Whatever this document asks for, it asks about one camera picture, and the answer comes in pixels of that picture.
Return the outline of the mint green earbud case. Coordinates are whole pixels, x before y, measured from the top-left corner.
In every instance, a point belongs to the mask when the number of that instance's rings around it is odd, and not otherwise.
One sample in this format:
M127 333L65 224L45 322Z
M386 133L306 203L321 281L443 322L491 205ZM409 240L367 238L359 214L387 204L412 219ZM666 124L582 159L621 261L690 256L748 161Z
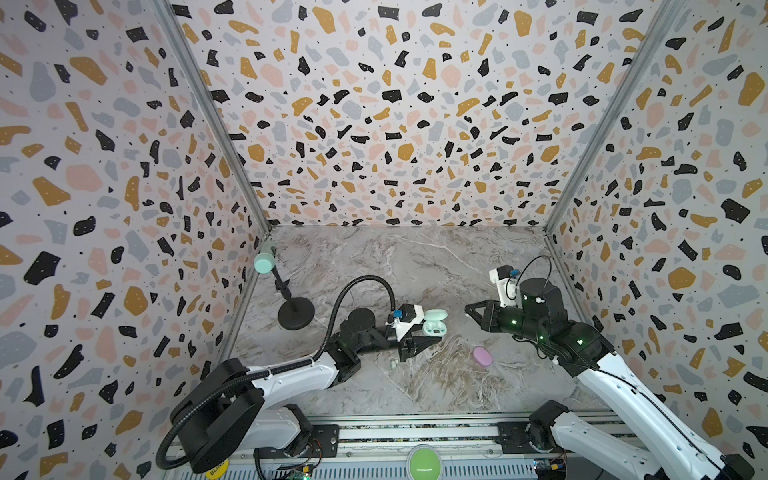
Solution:
M422 332L430 337L443 337L447 334L445 320L448 312L444 309L430 309L424 312Z

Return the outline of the pink earbud charging case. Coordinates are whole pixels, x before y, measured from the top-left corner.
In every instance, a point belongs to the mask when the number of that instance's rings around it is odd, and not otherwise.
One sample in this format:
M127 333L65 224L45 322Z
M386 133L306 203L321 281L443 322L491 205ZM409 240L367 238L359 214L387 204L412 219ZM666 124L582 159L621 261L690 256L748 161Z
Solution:
M491 366L494 361L492 354L487 349L480 346L475 347L472 350L472 358L478 365L484 368Z

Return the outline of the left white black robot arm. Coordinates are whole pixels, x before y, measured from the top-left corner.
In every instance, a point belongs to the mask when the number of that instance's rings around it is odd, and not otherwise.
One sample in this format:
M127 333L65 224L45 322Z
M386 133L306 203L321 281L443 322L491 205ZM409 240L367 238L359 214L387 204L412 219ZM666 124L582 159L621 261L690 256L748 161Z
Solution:
M404 304L384 326L367 308L353 310L331 335L320 357L259 369L232 358L218 365L172 411L171 428L155 463L162 470L189 465L204 473L239 448L273 448L299 455L313 431L293 398L349 380L367 353L394 350L405 362L447 333L443 309Z

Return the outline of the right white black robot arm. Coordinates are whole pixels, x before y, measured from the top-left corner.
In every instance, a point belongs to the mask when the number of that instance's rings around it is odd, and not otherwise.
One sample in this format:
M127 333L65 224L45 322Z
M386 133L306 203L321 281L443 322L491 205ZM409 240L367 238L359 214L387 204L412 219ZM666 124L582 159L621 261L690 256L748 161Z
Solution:
M617 479L752 479L739 454L695 434L632 372L592 325L569 318L561 291L543 278L500 281L499 297L465 306L481 330L533 345L596 394L633 432L635 447L550 400L528 419L524 440L539 452L580 455Z

